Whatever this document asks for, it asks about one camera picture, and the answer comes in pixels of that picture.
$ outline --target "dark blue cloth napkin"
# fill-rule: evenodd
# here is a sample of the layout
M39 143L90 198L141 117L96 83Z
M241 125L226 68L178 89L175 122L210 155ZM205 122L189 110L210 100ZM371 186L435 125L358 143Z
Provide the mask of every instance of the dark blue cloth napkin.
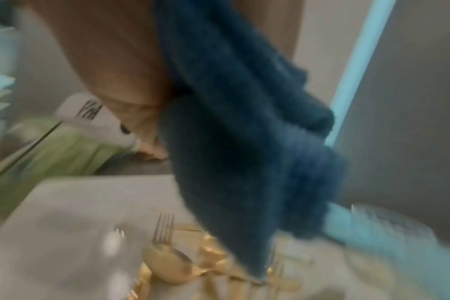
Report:
M180 194L198 221L255 276L277 229L321 232L345 173L325 146L332 112L225 0L157 0L177 98L162 115Z

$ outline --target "table surface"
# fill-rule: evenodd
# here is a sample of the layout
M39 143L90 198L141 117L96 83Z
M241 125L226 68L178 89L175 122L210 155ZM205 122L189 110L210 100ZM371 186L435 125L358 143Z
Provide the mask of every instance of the table surface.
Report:
M92 254L92 237L131 214L144 216L141 226L150 232L159 212L174 212L177 221L193 220L170 175L42 183L0 230L0 300L118 299L114 272L92 263L97 256ZM339 245L293 240L280 251L315 260L303 275L301 294L283 294L280 299L306 299L325 288L341 289L349 300L387 299L347 269ZM165 298L190 299L190 295L182 291L155 297Z

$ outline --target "hand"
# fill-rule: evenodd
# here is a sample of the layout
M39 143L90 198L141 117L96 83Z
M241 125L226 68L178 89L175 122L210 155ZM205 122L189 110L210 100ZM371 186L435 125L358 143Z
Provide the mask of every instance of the hand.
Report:
M48 24L90 92L143 141L143 150L165 158L156 129L174 89L158 46L153 0L24 1ZM303 0L235 4L292 55Z

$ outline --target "clear glass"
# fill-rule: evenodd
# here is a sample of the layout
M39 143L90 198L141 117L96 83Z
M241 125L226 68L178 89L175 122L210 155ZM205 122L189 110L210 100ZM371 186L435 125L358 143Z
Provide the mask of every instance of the clear glass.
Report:
M416 220L370 205L352 205L345 259L358 278L396 296L436 243L433 230Z

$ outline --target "white table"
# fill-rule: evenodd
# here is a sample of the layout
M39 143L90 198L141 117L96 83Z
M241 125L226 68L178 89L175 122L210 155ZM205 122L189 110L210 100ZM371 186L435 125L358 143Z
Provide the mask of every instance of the white table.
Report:
M0 300L113 299L105 294L111 276L90 267L92 236L128 212L144 215L151 231L158 211L191 221L174 179L162 176L90 177L49 180L39 185L0 230ZM288 243L284 252L315 259L306 271L305 299L325 287L346 292L348 300L384 300L381 292L357 280L346 268L343 248L325 240ZM180 292L175 299L190 299Z

